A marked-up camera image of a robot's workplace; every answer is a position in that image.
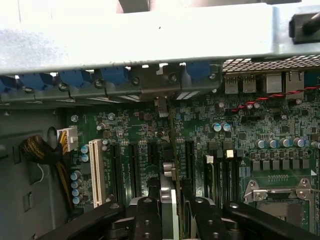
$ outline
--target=black cable bundle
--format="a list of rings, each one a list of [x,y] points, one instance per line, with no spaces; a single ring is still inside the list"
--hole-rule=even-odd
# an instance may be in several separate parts
[[[71,196],[70,174],[67,171],[66,164],[63,161],[63,155],[67,152],[66,133],[59,136],[56,148],[47,144],[40,135],[30,136],[20,144],[20,150],[25,159],[38,164],[54,166],[58,173],[60,185],[63,189],[63,196],[66,201],[66,208],[69,213],[72,212],[74,205]]]

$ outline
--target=twisted red wire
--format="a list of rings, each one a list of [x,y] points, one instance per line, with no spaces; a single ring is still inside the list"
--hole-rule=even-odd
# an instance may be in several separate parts
[[[315,86],[307,86],[305,87],[304,89],[299,89],[299,90],[295,90],[295,91],[288,91],[288,92],[282,92],[282,93],[275,93],[275,94],[271,94],[269,96],[265,96],[265,97],[258,97],[256,100],[254,101],[248,101],[246,102],[245,104],[240,104],[238,105],[237,108],[233,108],[231,111],[233,113],[236,113],[238,112],[240,109],[244,109],[247,105],[249,104],[255,104],[256,102],[258,101],[266,101],[268,99],[271,99],[271,98],[281,98],[281,97],[284,97],[286,95],[292,95],[292,94],[299,94],[299,93],[302,93],[302,92],[306,92],[306,91],[309,91],[309,90],[314,90],[314,89],[319,89],[320,88],[320,84],[317,84]]]

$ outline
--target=metal frame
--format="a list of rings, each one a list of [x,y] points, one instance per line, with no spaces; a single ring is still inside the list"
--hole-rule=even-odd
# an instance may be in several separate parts
[[[115,14],[0,27],[0,74],[243,57],[320,54],[294,45],[289,21],[318,5],[264,3]]]

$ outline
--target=black pcie slot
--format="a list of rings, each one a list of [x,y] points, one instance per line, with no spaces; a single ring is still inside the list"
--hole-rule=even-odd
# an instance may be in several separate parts
[[[159,153],[156,141],[149,141],[147,143],[148,148],[148,161],[150,165],[159,165]]]
[[[138,143],[134,142],[130,143],[128,148],[132,197],[137,198],[141,197],[139,146]]]
[[[196,158],[195,158],[195,142],[192,140],[185,141],[185,165],[186,178],[192,181],[193,193],[196,195]]]
[[[111,144],[110,154],[113,168],[113,195],[117,202],[124,202],[124,182],[122,178],[122,164],[119,143]]]

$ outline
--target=blue plastic clip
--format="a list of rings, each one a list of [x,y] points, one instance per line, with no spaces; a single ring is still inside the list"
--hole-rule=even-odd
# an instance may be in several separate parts
[[[21,83],[28,88],[43,91],[54,86],[54,78],[47,73],[31,73],[19,75]]]
[[[9,93],[17,90],[17,81],[15,78],[0,76],[0,93]]]
[[[128,81],[128,69],[125,67],[101,68],[102,78],[114,85],[120,85]]]
[[[186,72],[191,77],[192,82],[199,82],[202,78],[211,74],[210,63],[207,61],[187,62]]]
[[[90,72],[85,70],[60,71],[59,76],[62,82],[78,89],[91,84]]]

